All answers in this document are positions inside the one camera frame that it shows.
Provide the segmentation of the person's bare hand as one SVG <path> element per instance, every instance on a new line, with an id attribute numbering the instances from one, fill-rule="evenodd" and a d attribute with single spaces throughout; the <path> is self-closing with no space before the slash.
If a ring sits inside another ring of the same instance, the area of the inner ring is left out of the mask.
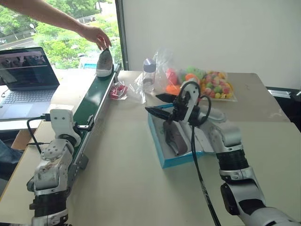
<path id="1" fill-rule="evenodd" d="M 76 33 L 86 40 L 96 44 L 100 50 L 105 50 L 111 47 L 109 37 L 98 27 L 81 24 Z"/>

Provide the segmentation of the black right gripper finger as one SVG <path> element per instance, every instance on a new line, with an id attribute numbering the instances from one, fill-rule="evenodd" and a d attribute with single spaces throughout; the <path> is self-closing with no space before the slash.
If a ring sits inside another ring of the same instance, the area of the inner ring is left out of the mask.
<path id="1" fill-rule="evenodd" d="M 157 94 L 156 98 L 165 102 L 165 103 L 172 103 L 177 98 L 177 95 L 169 94 L 169 93 L 161 93 Z"/>
<path id="2" fill-rule="evenodd" d="M 147 106 L 145 107 L 145 110 L 157 118 L 163 119 L 165 121 L 173 121 L 173 115 L 170 112 L 163 110 L 162 108 L 156 106 Z"/>

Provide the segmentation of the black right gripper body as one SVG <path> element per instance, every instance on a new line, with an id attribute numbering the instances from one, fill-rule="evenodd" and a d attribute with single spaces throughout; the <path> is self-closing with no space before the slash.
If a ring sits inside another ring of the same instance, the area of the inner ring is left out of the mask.
<path id="1" fill-rule="evenodd" d="M 173 101 L 174 109 L 172 111 L 173 121 L 189 121 L 189 116 L 187 113 L 190 99 L 191 97 L 188 91 L 184 91 L 175 98 Z"/>

